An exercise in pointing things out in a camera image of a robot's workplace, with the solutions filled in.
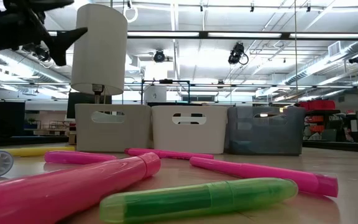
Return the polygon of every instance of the air duct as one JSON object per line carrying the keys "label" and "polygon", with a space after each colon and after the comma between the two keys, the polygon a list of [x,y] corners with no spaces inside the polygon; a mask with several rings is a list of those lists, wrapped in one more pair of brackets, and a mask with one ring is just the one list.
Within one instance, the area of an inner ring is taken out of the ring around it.
{"label": "air duct", "polygon": [[64,75],[57,73],[51,69],[45,68],[41,64],[26,58],[11,50],[0,51],[0,59],[5,61],[8,65],[23,65],[23,69],[32,71],[34,74],[40,77],[43,82],[60,82],[69,83],[70,79]]}
{"label": "air duct", "polygon": [[[338,41],[335,44],[332,44],[328,47],[328,52],[317,57],[316,59],[306,63],[298,73],[296,70],[289,73],[286,80],[282,81],[278,85],[291,85],[304,77],[308,77],[314,73],[317,73],[328,66],[332,65],[333,62],[338,60],[344,60],[348,58],[353,58],[358,55],[358,42],[344,42]],[[270,87],[263,90],[256,91],[256,97],[270,95],[273,92],[277,91],[279,88]]]}

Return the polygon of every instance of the cable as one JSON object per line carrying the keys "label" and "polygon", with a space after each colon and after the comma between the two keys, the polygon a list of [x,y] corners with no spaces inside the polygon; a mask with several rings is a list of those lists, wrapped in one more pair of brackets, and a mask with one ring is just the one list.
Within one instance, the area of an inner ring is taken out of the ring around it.
{"label": "cable", "polygon": [[296,23],[296,0],[294,1],[294,9],[295,9],[295,70],[296,70],[296,95],[298,96],[298,24]]}
{"label": "cable", "polygon": [[239,61],[239,63],[240,63],[241,65],[246,65],[246,64],[248,64],[248,62],[249,62],[249,57],[248,57],[248,55],[246,55],[246,53],[244,53],[244,55],[243,55],[241,58],[243,58],[244,56],[246,56],[247,62],[246,62],[246,63],[241,63],[241,62]]}

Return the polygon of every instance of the gray storage bin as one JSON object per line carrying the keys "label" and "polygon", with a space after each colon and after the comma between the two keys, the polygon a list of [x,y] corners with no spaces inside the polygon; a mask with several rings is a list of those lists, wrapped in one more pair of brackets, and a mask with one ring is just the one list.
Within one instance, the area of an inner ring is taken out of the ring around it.
{"label": "gray storage bin", "polygon": [[282,113],[274,107],[229,108],[226,133],[229,153],[301,154],[305,112],[304,108],[296,107]]}

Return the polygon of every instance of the lamp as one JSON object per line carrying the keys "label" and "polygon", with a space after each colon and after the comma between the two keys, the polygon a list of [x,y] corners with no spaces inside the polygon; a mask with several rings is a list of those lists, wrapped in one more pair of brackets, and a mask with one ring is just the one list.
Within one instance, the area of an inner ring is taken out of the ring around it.
{"label": "lamp", "polygon": [[88,33],[74,46],[71,87],[82,93],[120,95],[124,91],[127,20],[117,10],[86,4],[77,12],[77,27]]}

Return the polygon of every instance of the white storage bin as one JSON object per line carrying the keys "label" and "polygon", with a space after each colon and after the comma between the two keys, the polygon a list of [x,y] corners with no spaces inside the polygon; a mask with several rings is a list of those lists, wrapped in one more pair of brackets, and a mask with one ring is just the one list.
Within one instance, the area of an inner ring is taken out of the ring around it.
{"label": "white storage bin", "polygon": [[153,106],[154,148],[223,153],[226,111],[222,106]]}
{"label": "white storage bin", "polygon": [[77,151],[124,152],[130,147],[148,147],[149,106],[76,104],[75,117]]}

